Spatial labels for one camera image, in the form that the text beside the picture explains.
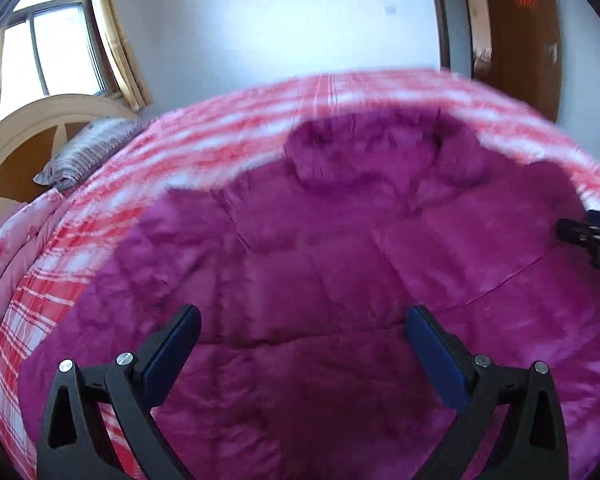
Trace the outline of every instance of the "striped pillow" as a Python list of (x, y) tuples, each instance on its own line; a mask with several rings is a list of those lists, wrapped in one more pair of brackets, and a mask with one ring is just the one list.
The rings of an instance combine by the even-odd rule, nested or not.
[(66, 143), (33, 181), (64, 191), (77, 186), (131, 139), (141, 134), (151, 121), (104, 117), (85, 126)]

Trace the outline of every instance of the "metal pin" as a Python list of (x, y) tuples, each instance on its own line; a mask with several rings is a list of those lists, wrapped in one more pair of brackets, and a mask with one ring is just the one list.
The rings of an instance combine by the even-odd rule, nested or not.
[(62, 361), (58, 367), (61, 372), (68, 372), (71, 368), (74, 367), (74, 362), (71, 359), (65, 359)]
[(488, 368), (491, 366), (491, 359), (484, 354), (478, 354), (476, 357), (474, 357), (474, 363), (476, 363), (480, 368)]
[(134, 355), (131, 352), (122, 352), (118, 357), (116, 357), (116, 362), (120, 366), (128, 365), (131, 361), (134, 360)]
[(549, 365), (547, 363), (543, 363), (542, 361), (536, 361), (534, 368), (536, 372), (542, 375), (545, 375), (549, 371)]

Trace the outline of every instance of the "bed sheet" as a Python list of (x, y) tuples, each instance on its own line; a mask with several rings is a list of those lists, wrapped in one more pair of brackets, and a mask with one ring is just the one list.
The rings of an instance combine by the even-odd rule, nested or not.
[[(600, 163), (528, 105), (448, 72), (295, 78), (167, 113), (68, 198), (66, 215), (0, 327), (0, 439), (24, 478), (35, 478), (36, 451), (18, 406), (20, 363), (71, 309), (142, 210), (169, 187), (221, 186), (279, 158), (289, 131), (306, 119), (389, 105), (440, 107), (472, 124), (484, 146), (520, 163), (554, 160), (585, 206), (600, 208)], [(126, 471), (142, 478), (110, 409), (104, 419)]]

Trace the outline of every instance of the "wooden headboard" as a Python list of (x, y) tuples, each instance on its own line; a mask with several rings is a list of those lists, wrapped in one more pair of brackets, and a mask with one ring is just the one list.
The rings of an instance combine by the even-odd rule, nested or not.
[(0, 122), (0, 217), (16, 202), (31, 202), (48, 187), (33, 182), (52, 155), (100, 117), (135, 118), (103, 97), (65, 94), (35, 101)]

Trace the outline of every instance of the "window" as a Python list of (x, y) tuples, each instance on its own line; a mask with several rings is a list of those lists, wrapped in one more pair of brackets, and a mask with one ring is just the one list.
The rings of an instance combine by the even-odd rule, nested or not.
[(91, 0), (20, 0), (4, 33), (0, 120), (46, 96), (113, 94)]

